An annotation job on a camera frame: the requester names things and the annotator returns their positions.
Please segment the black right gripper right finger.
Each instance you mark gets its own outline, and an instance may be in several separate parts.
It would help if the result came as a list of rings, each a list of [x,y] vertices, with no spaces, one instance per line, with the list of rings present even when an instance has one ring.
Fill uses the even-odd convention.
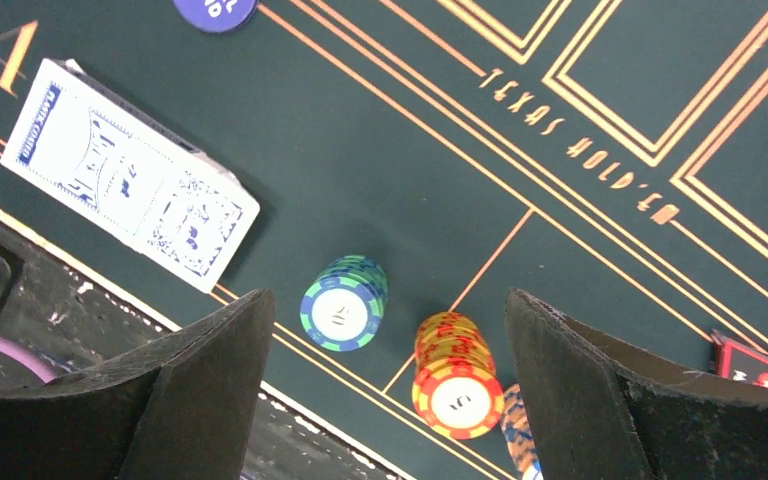
[[[768,479],[768,388],[691,370],[520,289],[505,323],[547,479]]]

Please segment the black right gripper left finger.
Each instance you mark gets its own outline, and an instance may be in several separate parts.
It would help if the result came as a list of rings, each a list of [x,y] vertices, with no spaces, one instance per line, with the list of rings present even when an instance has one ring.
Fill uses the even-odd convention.
[[[0,390],[0,479],[236,479],[272,338],[254,290],[177,332]]]

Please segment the pink blue chip stack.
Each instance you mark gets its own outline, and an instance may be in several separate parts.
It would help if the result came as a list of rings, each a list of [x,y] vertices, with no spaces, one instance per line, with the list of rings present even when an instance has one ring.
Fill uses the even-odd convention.
[[[503,399],[500,428],[512,462],[523,480],[543,480],[520,386],[513,384],[508,387]]]

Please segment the red black all-in triangle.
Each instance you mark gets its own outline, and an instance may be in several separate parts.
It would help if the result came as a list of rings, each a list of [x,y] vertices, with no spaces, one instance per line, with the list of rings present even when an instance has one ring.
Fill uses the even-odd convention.
[[[768,356],[714,330],[713,372],[722,378],[768,388]]]

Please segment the orange red chip stack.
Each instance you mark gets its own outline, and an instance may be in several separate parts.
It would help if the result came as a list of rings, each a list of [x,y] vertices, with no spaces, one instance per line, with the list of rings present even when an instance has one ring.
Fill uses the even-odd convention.
[[[457,440],[491,431],[503,409],[494,358],[478,326],[450,311],[426,318],[415,340],[416,413],[435,432]]]

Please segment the green blue chip stack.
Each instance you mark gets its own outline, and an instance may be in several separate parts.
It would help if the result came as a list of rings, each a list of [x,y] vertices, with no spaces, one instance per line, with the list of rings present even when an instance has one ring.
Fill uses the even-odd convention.
[[[319,346],[353,351],[374,338],[388,300],[381,265],[365,255],[346,255],[330,263],[305,292],[301,325]]]

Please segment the purple small blind button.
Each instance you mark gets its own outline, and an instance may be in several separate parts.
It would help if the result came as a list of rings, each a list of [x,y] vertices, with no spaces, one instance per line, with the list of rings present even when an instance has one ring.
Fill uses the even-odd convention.
[[[246,23],[258,0],[174,0],[178,13],[190,25],[207,33],[225,33]]]

